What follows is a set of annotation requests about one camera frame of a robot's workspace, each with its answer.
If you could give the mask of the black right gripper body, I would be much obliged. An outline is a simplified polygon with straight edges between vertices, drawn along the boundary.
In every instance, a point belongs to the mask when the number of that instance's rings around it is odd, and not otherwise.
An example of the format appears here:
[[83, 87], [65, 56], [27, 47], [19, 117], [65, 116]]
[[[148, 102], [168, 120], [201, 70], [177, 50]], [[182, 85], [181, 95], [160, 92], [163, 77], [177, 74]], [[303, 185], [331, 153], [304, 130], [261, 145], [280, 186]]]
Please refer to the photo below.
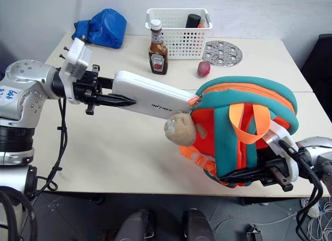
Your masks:
[[263, 186], [278, 184], [284, 192], [293, 190], [285, 158], [275, 155], [270, 148], [257, 150], [257, 167], [263, 169], [259, 181]]

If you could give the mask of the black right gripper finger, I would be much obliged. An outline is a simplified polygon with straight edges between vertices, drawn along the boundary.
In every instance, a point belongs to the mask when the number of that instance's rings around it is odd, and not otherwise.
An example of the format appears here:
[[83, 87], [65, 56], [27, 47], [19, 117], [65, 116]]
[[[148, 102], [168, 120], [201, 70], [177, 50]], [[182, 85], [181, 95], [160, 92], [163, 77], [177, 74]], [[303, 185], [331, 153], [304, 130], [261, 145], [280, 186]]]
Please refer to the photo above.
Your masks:
[[219, 177], [219, 182], [228, 184], [246, 184], [260, 180], [262, 177], [262, 168], [244, 168], [234, 170], [222, 177]]

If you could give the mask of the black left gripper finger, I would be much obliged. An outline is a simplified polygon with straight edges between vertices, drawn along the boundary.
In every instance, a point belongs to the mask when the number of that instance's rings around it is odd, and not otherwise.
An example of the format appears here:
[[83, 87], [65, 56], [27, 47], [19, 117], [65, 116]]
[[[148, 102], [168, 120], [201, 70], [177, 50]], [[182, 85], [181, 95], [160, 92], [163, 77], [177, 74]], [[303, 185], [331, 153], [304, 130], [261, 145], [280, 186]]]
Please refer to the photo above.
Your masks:
[[128, 97], [117, 95], [117, 94], [107, 94], [107, 95], [97, 95], [96, 96], [97, 105], [112, 106], [112, 107], [123, 107], [131, 106], [136, 104], [136, 101]]
[[112, 78], [99, 77], [100, 88], [112, 89], [113, 81]]

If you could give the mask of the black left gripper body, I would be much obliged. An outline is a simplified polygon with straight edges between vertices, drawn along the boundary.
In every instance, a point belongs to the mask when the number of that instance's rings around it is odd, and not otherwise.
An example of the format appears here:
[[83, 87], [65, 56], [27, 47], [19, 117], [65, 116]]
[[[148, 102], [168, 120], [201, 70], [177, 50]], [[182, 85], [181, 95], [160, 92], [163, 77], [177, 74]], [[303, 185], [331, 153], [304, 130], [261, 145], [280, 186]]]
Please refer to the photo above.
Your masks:
[[81, 79], [73, 83], [75, 99], [87, 105], [86, 114], [93, 115], [97, 103], [97, 97], [101, 95], [102, 89], [99, 84], [100, 66], [94, 64], [92, 71], [85, 71]]

